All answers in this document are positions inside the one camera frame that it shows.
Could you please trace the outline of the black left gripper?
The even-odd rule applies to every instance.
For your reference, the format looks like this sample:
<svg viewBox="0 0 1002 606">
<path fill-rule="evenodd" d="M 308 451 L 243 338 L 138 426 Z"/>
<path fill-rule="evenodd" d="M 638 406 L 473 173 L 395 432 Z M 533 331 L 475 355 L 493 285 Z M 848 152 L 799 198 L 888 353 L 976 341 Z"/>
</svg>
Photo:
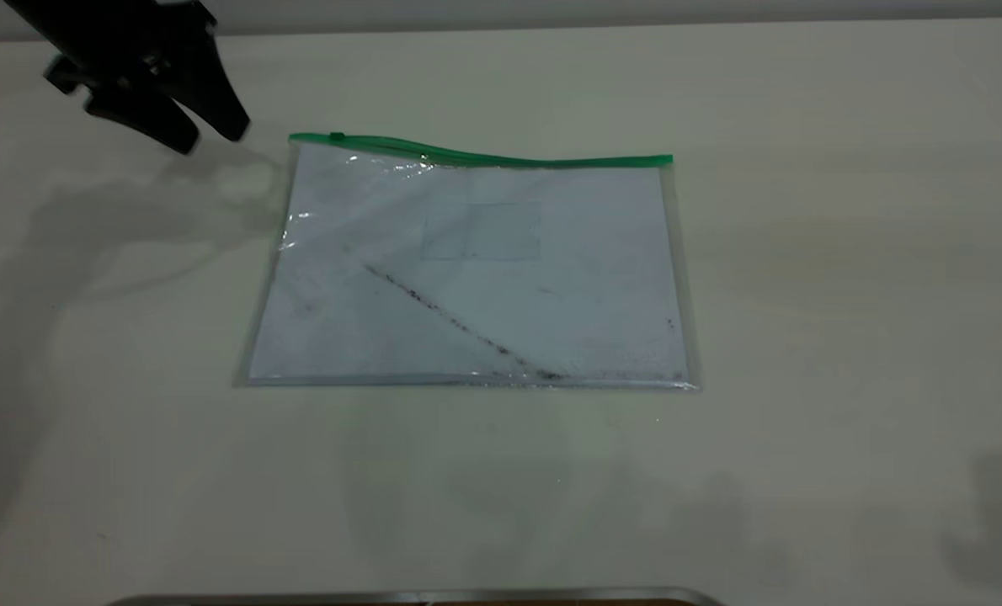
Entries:
<svg viewBox="0 0 1002 606">
<path fill-rule="evenodd" d="M 131 128 L 181 155 L 200 140 L 189 108 L 228 141 L 242 141 L 250 119 L 216 47 L 216 19 L 200 1 L 8 1 L 59 51 L 45 79 L 63 93 L 78 86 L 150 85 L 161 93 L 92 88 L 86 114 Z"/>
</svg>

